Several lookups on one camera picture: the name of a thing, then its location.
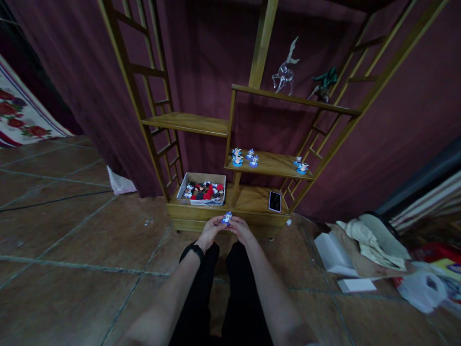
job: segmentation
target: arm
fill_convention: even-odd
[[[291,301],[285,286],[246,222],[234,216],[229,228],[246,248],[274,345],[304,346],[314,342],[315,337],[309,325]]]
[[[213,244],[216,234],[226,228],[226,224],[221,223],[222,219],[218,216],[209,220],[195,242],[204,254]],[[150,308],[133,322],[117,346],[168,345],[199,267],[199,256],[189,251],[157,291]]]

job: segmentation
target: black wristband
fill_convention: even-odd
[[[190,244],[187,248],[186,248],[187,252],[189,252],[190,250],[192,250],[193,252],[195,252],[199,258],[200,258],[200,264],[202,264],[203,262],[203,258],[205,258],[205,255],[203,253],[203,250],[201,249],[201,247],[197,244]]]

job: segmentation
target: white plastic bag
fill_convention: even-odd
[[[397,290],[408,302],[423,313],[431,313],[447,299],[447,290],[442,280],[434,273],[419,269],[416,273],[394,280]]]

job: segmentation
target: human hand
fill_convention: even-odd
[[[200,246],[203,253],[205,253],[210,248],[210,246],[213,245],[218,232],[226,228],[227,225],[221,222],[222,219],[224,219],[224,216],[216,216],[208,220],[203,227],[202,234],[195,242]]]
[[[246,221],[238,216],[232,216],[232,219],[229,221],[228,230],[236,234],[239,241],[245,247],[252,240],[256,240]]]

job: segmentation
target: smartphone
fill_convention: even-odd
[[[282,211],[282,196],[278,194],[277,192],[270,192],[269,195],[269,209],[276,211],[276,212],[281,212]]]

